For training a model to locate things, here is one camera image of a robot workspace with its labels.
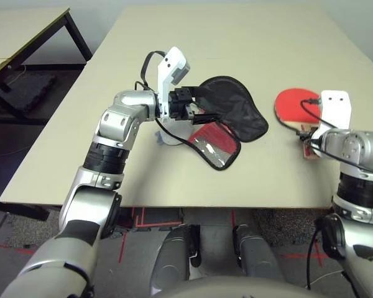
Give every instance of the white table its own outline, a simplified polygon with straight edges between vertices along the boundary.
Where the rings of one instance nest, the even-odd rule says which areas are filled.
[[[69,14],[69,7],[0,10],[0,85],[21,63],[62,27],[88,61],[92,54]],[[44,125],[47,119],[29,119],[0,96],[0,106],[14,118],[0,117],[0,123]]]
[[[123,206],[328,207],[338,163],[302,157],[295,134],[274,116],[288,88],[349,93],[351,127],[373,130],[373,63],[315,6],[191,4],[131,6],[117,20],[15,173],[1,202],[61,205],[93,131],[119,91],[132,89],[146,54],[178,46],[197,86],[218,75],[240,80],[269,131],[243,143],[226,171],[210,168],[185,146],[156,143],[142,124],[120,188]],[[147,80],[156,83],[159,58]]]

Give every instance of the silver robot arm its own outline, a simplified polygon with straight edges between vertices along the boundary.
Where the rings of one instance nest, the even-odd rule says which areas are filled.
[[[61,209],[57,236],[31,257],[2,298],[93,297],[92,278],[98,243],[113,232],[120,208],[119,189],[127,157],[141,123],[168,117],[169,85],[177,84],[189,65],[171,48],[159,67],[158,84],[167,94],[123,91],[103,113],[83,166],[79,167]]]
[[[321,101],[322,119],[342,128],[320,123],[311,140],[318,155],[341,161],[334,213],[320,223],[323,249],[339,261],[358,297],[373,297],[373,132],[347,129],[346,92],[323,91]]]

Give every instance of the black table leg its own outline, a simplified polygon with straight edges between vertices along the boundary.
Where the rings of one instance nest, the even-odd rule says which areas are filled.
[[[88,48],[84,38],[81,36],[79,29],[77,29],[76,24],[70,16],[69,12],[67,12],[64,15],[64,17],[67,20],[65,27],[67,28],[70,36],[72,37],[79,51],[81,52],[86,61],[90,60],[93,54]]]
[[[0,83],[0,89],[3,90],[5,93],[11,92],[11,87],[8,86],[5,82]]]

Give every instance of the wire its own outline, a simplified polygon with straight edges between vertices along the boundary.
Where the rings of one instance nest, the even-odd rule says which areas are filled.
[[[136,81],[134,83],[134,90],[137,90],[137,85],[140,85],[144,90],[151,90],[151,91],[155,92],[151,87],[148,87],[147,85],[141,83],[140,81]]]
[[[11,80],[9,83],[7,83],[8,86],[10,86],[13,82],[15,82],[19,77],[21,77],[26,72],[26,65],[24,65],[24,70],[17,75],[13,80]]]
[[[326,273],[326,274],[324,274],[324,275],[318,277],[318,278],[315,279],[314,281],[312,281],[312,282],[311,282],[311,286],[312,286],[314,283],[320,281],[320,280],[323,279],[323,278],[326,278],[326,277],[328,277],[328,276],[330,276],[330,275],[333,275],[333,274],[336,274],[336,273],[342,273],[343,271],[344,271],[344,270],[337,270],[337,271],[333,271],[333,272],[330,272],[330,273]]]
[[[142,68],[141,68],[141,74],[140,74],[140,76],[141,76],[141,80],[144,82],[144,85],[147,86],[147,87],[149,87],[149,85],[148,85],[147,80],[145,79],[145,73],[147,72],[149,61],[150,61],[150,59],[152,58],[152,56],[154,54],[159,54],[163,58],[166,55],[166,53],[163,52],[163,51],[152,51],[152,52],[148,53],[148,55],[146,56],[144,64],[142,65]]]
[[[19,153],[19,152],[24,151],[26,149],[30,149],[31,147],[32,146],[27,146],[27,147],[24,147],[24,148],[21,148],[21,149],[18,149],[18,150],[9,152],[9,153],[0,154],[0,157],[7,156],[7,155],[12,155],[12,154],[16,154],[16,153]]]
[[[334,129],[337,128],[335,125],[333,125],[333,124],[331,124],[331,123],[329,123],[329,122],[323,120],[321,117],[318,117],[317,115],[315,115],[314,113],[312,113],[310,110],[308,110],[308,109],[304,106],[304,103],[305,103],[305,102],[307,102],[307,103],[309,103],[309,104],[318,104],[319,101],[318,101],[317,99],[303,99],[302,101],[300,101],[300,106],[303,108],[303,110],[304,110],[306,113],[308,113],[308,114],[310,114],[312,117],[318,119],[320,122],[323,122],[323,123],[329,125],[330,127],[334,128]]]
[[[346,163],[347,165],[355,166],[356,168],[361,169],[361,170],[363,170],[363,171],[367,171],[367,172],[373,173],[373,169],[370,169],[370,168],[368,168],[368,167],[366,167],[366,166],[361,166],[361,165],[359,165],[359,164],[357,164],[357,163],[353,163],[352,161],[345,160],[345,159],[343,159],[343,158],[340,158],[340,157],[338,157],[338,156],[336,156],[336,155],[330,154],[330,153],[328,153],[328,152],[326,152],[326,151],[324,151],[324,150],[322,150],[322,149],[319,149],[319,148],[317,148],[317,147],[314,147],[314,146],[312,146],[312,145],[311,145],[311,148],[314,149],[314,150],[318,150],[319,152],[321,152],[321,153],[327,155],[328,157],[332,157],[332,158],[334,158],[335,160],[338,160],[338,161],[340,161],[340,162],[342,162],[342,163]]]
[[[314,234],[312,235],[310,246],[308,247],[308,254],[306,255],[306,288],[311,290],[311,281],[310,281],[310,265],[311,265],[311,252],[313,244],[316,240],[316,236],[319,233],[319,229],[316,228]]]

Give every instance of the black cable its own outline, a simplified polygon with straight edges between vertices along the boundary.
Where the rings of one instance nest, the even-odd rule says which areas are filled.
[[[304,110],[306,113],[308,113],[308,114],[310,114],[312,117],[318,119],[320,122],[323,122],[323,123],[329,125],[330,127],[334,128],[334,129],[337,128],[335,125],[333,125],[333,124],[331,124],[331,123],[329,123],[329,122],[323,120],[321,117],[318,117],[317,115],[315,115],[314,113],[312,113],[310,110],[308,110],[308,109],[304,106],[304,102],[307,102],[307,103],[309,103],[309,104],[318,104],[318,103],[319,103],[319,100],[317,100],[317,99],[303,99],[302,101],[300,101],[300,106],[303,108],[303,110]]]
[[[148,87],[147,85],[142,84],[140,81],[136,81],[134,83],[134,90],[137,90],[137,85],[140,85],[144,90],[151,90],[151,91],[155,92],[151,87]]]
[[[306,255],[306,288],[311,290],[311,277],[310,277],[310,263],[311,263],[311,252],[313,244],[315,243],[316,236],[319,233],[319,229],[316,228],[312,235],[310,246],[308,247],[308,254]]]
[[[324,151],[324,150],[322,150],[322,149],[319,149],[319,148],[317,148],[317,147],[314,147],[314,146],[312,146],[312,145],[311,145],[311,148],[314,149],[314,150],[318,150],[319,152],[321,152],[321,153],[327,155],[328,157],[332,157],[332,158],[334,158],[335,160],[338,160],[338,161],[340,161],[340,162],[342,162],[342,163],[346,163],[347,165],[355,166],[355,167],[357,167],[358,169],[362,169],[362,170],[364,170],[364,171],[367,171],[367,172],[373,173],[373,169],[367,168],[367,167],[365,167],[365,166],[361,166],[361,165],[359,165],[359,164],[357,164],[357,163],[353,163],[352,161],[349,161],[349,160],[345,160],[345,159],[343,159],[343,158],[340,158],[340,157],[338,157],[338,156],[336,156],[336,155],[330,154],[330,153],[328,153],[328,152],[326,152],[326,151]]]
[[[149,85],[148,85],[147,80],[145,79],[145,73],[147,72],[147,68],[148,68],[149,61],[150,61],[150,59],[152,58],[152,56],[153,56],[154,54],[159,54],[159,55],[162,56],[163,58],[164,58],[164,56],[166,55],[166,53],[163,52],[163,51],[152,51],[152,52],[150,52],[150,53],[146,56],[145,61],[144,61],[144,64],[142,65],[142,68],[141,68],[141,74],[140,74],[140,76],[141,76],[141,80],[144,82],[144,85],[147,86],[147,87],[149,87]]]

